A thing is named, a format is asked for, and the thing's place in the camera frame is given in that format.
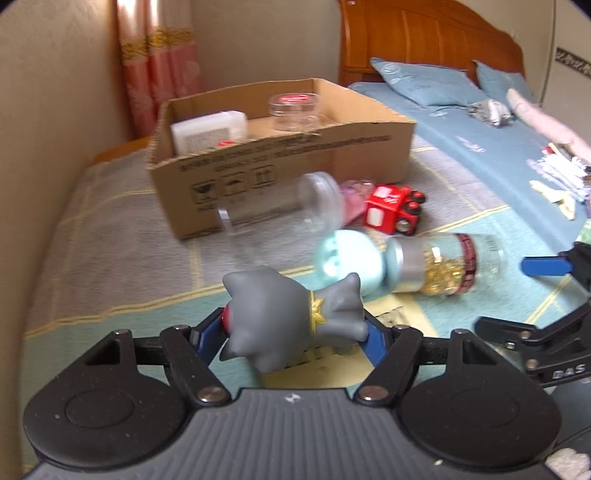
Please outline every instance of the gold capsule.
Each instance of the gold capsule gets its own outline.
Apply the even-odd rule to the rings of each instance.
[[[427,295],[446,294],[457,292],[464,278],[464,264],[458,259],[449,259],[437,255],[432,248],[427,248],[425,255],[425,283],[421,289]]]

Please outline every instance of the clear plastic jar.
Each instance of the clear plastic jar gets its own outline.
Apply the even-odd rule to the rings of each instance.
[[[267,265],[279,270],[309,265],[314,246],[340,228],[345,204],[326,172],[302,175],[250,190],[236,203],[221,203],[217,215],[234,268]]]
[[[282,93],[269,100],[273,128],[283,131],[314,130],[320,126],[320,98],[315,93]]]
[[[505,269],[505,254],[493,235],[396,236],[388,240],[385,263],[393,292],[453,295],[492,283]]]

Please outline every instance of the blue pillow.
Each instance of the blue pillow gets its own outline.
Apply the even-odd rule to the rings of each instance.
[[[395,92],[424,106],[467,106],[486,99],[461,70],[371,59],[371,65]]]
[[[482,88],[489,97],[500,101],[500,103],[503,103],[508,107],[507,90],[514,88],[527,101],[534,101],[530,89],[521,73],[503,72],[485,65],[481,61],[472,61],[477,65],[476,76],[478,77],[480,88]]]

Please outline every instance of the curtain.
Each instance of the curtain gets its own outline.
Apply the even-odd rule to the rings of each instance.
[[[117,0],[117,11],[129,106],[145,137],[163,102],[201,90],[190,0]]]

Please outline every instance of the blue bed sheet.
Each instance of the blue bed sheet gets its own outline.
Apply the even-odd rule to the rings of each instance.
[[[521,121],[502,128],[470,117],[464,109],[420,106],[394,92],[386,83],[359,82],[350,86],[417,121],[416,133],[480,178],[556,251],[572,247],[587,218],[577,204],[575,220],[567,220],[529,185],[542,180],[527,164],[537,160],[548,140]],[[551,187],[556,187],[543,180]]]

